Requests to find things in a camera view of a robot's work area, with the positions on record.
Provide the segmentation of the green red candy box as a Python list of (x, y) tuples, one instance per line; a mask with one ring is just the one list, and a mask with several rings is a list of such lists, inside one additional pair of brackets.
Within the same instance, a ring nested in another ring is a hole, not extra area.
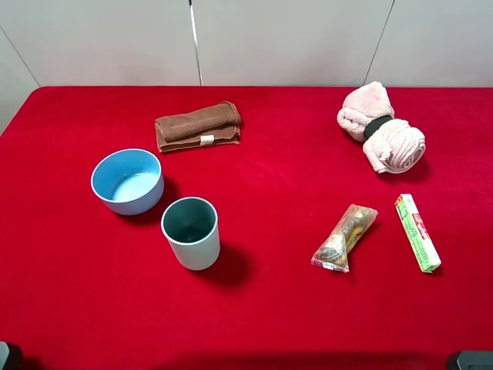
[(419, 268), (423, 273), (432, 273), (441, 266), (441, 259), (413, 197), (409, 193), (401, 194), (396, 199), (395, 207)]

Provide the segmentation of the folded brown towel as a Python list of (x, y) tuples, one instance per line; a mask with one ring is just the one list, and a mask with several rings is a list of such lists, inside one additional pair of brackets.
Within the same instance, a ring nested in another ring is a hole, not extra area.
[(223, 101), (191, 113), (155, 120), (159, 152), (240, 143), (242, 119), (236, 106)]

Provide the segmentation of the light blue cup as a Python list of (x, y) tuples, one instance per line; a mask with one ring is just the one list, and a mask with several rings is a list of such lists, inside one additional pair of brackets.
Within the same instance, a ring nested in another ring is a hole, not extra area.
[(211, 267), (220, 255), (218, 214), (208, 200), (184, 197), (171, 203), (161, 229), (178, 262), (191, 271)]

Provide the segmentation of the clear snack packet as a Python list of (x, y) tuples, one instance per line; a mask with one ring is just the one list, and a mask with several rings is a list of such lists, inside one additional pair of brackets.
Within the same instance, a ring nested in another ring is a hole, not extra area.
[(349, 271), (348, 254), (376, 220), (378, 212), (351, 204), (329, 237), (315, 251), (311, 264), (331, 271)]

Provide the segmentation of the light blue bowl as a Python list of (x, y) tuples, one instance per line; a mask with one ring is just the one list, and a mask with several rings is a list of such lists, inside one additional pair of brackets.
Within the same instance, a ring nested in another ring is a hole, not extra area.
[(101, 160), (92, 172), (93, 193), (113, 212), (132, 216), (157, 205), (165, 181), (158, 158), (142, 149), (125, 149)]

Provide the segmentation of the rolled pink towel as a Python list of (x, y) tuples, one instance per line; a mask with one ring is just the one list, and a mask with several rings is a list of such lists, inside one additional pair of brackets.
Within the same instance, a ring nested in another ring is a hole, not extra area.
[(347, 95), (337, 122), (363, 144), (363, 152), (376, 173), (404, 173), (426, 150), (424, 134), (395, 117), (387, 90), (377, 81)]

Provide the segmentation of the red table cloth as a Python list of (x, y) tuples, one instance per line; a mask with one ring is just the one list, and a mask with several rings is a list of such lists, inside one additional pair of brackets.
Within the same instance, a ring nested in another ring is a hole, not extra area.
[[(43, 87), (1, 137), (1, 338), (33, 369), (443, 369), (492, 347), (492, 91), (388, 91), (426, 137), (376, 174), (338, 125), (346, 88)], [(162, 155), (166, 189), (122, 217), (92, 192), (98, 162), (156, 152), (157, 117), (222, 101), (242, 140)], [(441, 259), (419, 268), (409, 193)], [(218, 214), (220, 255), (178, 262), (162, 215)], [(351, 204), (378, 212), (347, 273), (311, 264)]]

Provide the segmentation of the black base block right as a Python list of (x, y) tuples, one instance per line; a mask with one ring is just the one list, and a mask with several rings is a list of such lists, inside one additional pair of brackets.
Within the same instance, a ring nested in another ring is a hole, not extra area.
[(447, 370), (493, 370), (493, 351), (460, 351), (448, 357)]

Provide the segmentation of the black base block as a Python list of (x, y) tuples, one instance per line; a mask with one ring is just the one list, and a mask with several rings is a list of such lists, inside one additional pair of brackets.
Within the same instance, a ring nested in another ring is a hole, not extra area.
[(23, 354), (19, 346), (0, 341), (0, 370), (18, 370), (22, 358)]
[(448, 357), (447, 370), (493, 370), (493, 351), (460, 351)]

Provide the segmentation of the black base block left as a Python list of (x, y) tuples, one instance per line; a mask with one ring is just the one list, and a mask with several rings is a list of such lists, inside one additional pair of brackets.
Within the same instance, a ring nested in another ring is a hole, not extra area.
[(18, 370), (22, 358), (23, 354), (19, 346), (0, 341), (0, 370)]

